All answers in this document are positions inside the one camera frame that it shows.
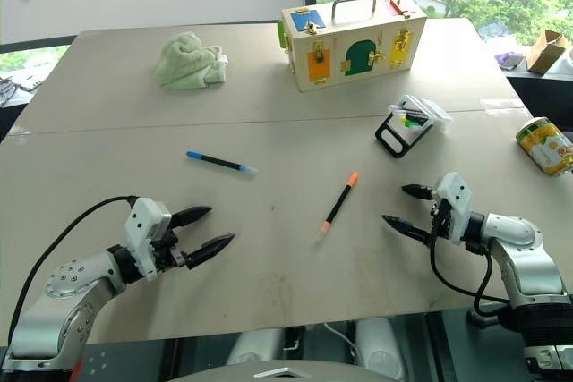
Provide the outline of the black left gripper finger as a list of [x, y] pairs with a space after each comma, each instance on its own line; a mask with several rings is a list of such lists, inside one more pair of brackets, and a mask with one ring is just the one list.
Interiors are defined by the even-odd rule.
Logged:
[[170, 228], [185, 227], [207, 215], [212, 210], [210, 206], [195, 206], [183, 209], [171, 216]]
[[226, 233], [203, 243], [198, 250], [185, 256], [186, 267], [192, 270], [216, 257], [234, 238], [234, 233]]

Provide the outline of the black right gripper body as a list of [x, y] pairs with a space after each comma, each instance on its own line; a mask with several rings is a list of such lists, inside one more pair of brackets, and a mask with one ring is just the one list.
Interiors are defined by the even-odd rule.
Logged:
[[431, 210], [433, 238], [449, 238], [449, 227], [451, 221], [451, 205], [446, 199], [441, 199], [435, 203]]

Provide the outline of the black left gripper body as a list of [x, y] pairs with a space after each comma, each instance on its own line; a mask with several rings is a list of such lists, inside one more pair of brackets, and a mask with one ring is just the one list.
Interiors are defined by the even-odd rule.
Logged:
[[158, 272], [186, 266], [186, 254], [177, 248], [177, 244], [178, 237], [171, 228], [167, 228], [159, 239], [150, 242], [154, 264]]

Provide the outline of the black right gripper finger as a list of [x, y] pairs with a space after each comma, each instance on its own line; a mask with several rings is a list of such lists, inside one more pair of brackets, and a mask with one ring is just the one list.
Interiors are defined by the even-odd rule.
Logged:
[[424, 231], [421, 227], [397, 216], [382, 215], [381, 218], [398, 233], [418, 241], [424, 246], [429, 246], [431, 244], [431, 234]]
[[415, 184], [410, 183], [403, 185], [401, 190], [406, 193], [407, 195], [421, 200], [433, 200], [434, 197], [432, 195], [433, 189], [431, 186], [422, 185], [422, 184]]

